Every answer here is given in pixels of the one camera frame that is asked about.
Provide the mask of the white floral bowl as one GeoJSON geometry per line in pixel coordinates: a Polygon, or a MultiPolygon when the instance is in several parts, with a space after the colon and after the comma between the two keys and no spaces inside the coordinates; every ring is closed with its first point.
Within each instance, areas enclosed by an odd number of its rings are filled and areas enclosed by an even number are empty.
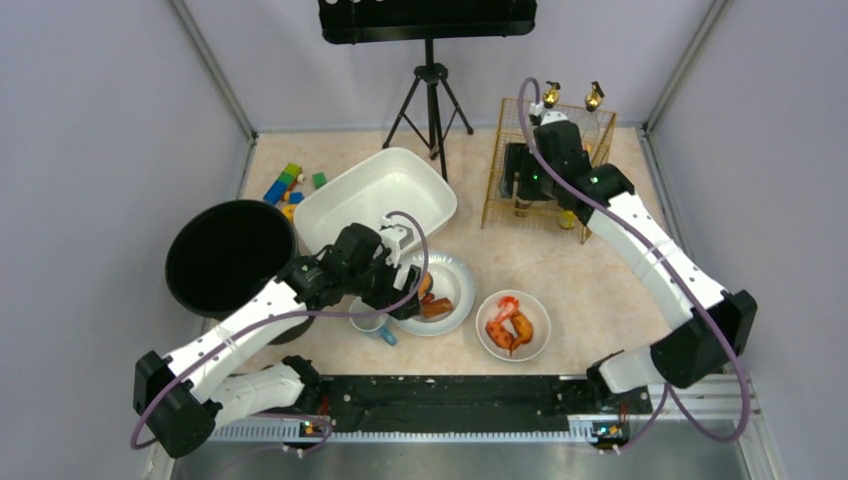
{"type": "Polygon", "coordinates": [[[519,290],[498,291],[483,300],[474,324],[482,347],[495,358],[511,363],[536,358],[552,333],[545,307],[519,290]]]}

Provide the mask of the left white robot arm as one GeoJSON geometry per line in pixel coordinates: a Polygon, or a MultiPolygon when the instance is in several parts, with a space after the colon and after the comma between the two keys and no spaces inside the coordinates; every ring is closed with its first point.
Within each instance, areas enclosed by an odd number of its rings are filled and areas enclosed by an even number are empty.
{"type": "Polygon", "coordinates": [[[139,416],[130,446],[158,445],[172,459],[202,446],[219,427],[254,413],[295,404],[312,373],[294,357],[279,366],[235,375],[276,337],[318,317],[335,318],[345,296],[375,314],[406,320],[420,311],[418,289],[429,266],[401,264],[413,243],[428,246],[420,223],[391,211],[378,229],[353,223],[314,255],[300,255],[244,306],[212,330],[166,355],[150,351],[134,367],[133,408],[139,416]]]}

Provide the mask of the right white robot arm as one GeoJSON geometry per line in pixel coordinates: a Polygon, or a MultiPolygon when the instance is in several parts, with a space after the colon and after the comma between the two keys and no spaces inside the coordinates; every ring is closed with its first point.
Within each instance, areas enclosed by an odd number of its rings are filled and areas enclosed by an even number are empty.
{"type": "Polygon", "coordinates": [[[612,164],[594,167],[578,126],[553,121],[532,130],[542,157],[523,141],[504,155],[504,183],[525,202],[554,201],[604,239],[650,293],[670,333],[650,345],[612,354],[589,367],[601,394],[648,384],[688,388],[741,355],[757,303],[705,274],[651,217],[633,183],[612,164]]]}

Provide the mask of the white fluted plate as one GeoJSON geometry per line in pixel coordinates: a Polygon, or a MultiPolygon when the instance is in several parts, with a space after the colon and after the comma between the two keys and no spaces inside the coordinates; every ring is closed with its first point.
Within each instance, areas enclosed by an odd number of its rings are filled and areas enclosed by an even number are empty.
{"type": "Polygon", "coordinates": [[[469,316],[475,303],[476,284],[471,270],[463,261],[438,250],[429,251],[427,273],[432,275],[433,288],[427,296],[419,296],[419,299],[427,303],[448,298],[453,303],[454,310],[432,319],[417,315],[408,320],[390,320],[393,326],[407,333],[434,337],[449,333],[469,316]]]}

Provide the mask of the glass bottle brown liquid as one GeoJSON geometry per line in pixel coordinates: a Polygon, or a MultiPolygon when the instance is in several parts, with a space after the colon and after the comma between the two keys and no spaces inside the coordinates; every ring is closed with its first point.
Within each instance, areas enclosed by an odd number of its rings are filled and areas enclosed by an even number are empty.
{"type": "Polygon", "coordinates": [[[602,138],[600,107],[604,101],[605,93],[599,81],[591,83],[591,90],[584,98],[584,121],[582,129],[582,142],[585,150],[592,155],[602,138]]]}

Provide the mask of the small yellow oil bottle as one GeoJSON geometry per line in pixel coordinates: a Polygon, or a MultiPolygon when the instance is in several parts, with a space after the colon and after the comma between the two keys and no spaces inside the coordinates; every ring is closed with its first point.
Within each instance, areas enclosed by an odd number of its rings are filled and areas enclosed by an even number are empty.
{"type": "Polygon", "coordinates": [[[575,214],[572,211],[563,210],[560,212],[560,215],[557,219],[558,226],[566,231],[572,230],[575,228],[577,219],[575,214]]]}

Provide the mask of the clear glass oil bottle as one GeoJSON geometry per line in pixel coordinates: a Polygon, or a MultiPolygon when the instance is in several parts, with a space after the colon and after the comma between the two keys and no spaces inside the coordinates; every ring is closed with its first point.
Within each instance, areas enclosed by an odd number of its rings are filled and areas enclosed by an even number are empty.
{"type": "Polygon", "coordinates": [[[542,104],[545,109],[552,109],[560,100],[561,84],[557,81],[546,81],[547,90],[542,95],[542,104]]]}

